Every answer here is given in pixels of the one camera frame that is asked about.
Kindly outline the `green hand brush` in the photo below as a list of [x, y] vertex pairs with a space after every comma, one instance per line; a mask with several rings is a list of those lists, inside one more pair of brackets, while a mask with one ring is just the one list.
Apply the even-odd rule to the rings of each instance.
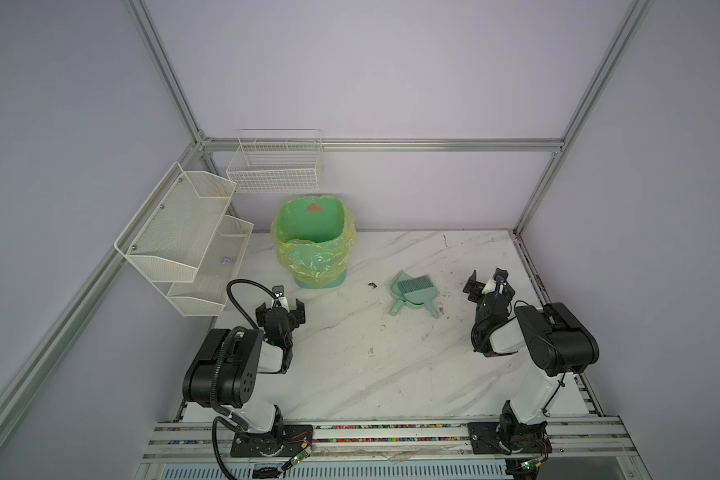
[[439, 318], [439, 311], [434, 304], [438, 289], [429, 275], [398, 281], [397, 286], [406, 302], [422, 305], [433, 318]]

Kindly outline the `green plastic dustpan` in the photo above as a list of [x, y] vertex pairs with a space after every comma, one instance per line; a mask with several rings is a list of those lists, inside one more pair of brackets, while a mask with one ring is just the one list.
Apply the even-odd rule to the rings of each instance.
[[438, 290], [428, 275], [412, 277], [400, 271], [390, 285], [393, 304], [388, 313], [396, 316], [406, 307], [413, 310], [425, 309], [433, 318], [440, 314], [434, 305]]

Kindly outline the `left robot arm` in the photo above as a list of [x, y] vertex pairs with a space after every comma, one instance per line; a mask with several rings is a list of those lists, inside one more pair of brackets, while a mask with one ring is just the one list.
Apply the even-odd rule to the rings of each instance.
[[[254, 286], [270, 298], [253, 316], [232, 294], [236, 285]], [[286, 443], [286, 425], [280, 408], [254, 395], [260, 375], [283, 375], [293, 359], [293, 332], [306, 322], [304, 303], [288, 301], [285, 288], [267, 288], [247, 279], [226, 286], [233, 306], [250, 326], [210, 330], [188, 367], [182, 396], [214, 412], [220, 424], [234, 433], [231, 453], [237, 456], [273, 456]]]

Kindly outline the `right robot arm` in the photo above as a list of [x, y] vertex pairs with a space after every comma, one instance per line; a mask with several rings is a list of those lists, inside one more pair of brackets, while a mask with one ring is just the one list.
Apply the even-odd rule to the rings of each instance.
[[568, 379], [598, 361], [599, 346], [566, 305], [535, 307], [518, 300], [508, 278], [509, 273], [498, 268], [487, 283], [476, 273], [466, 281], [463, 292], [476, 304], [470, 341], [473, 351], [486, 358], [525, 349], [533, 365], [498, 420], [470, 423], [469, 435], [477, 453], [547, 453], [551, 408]]

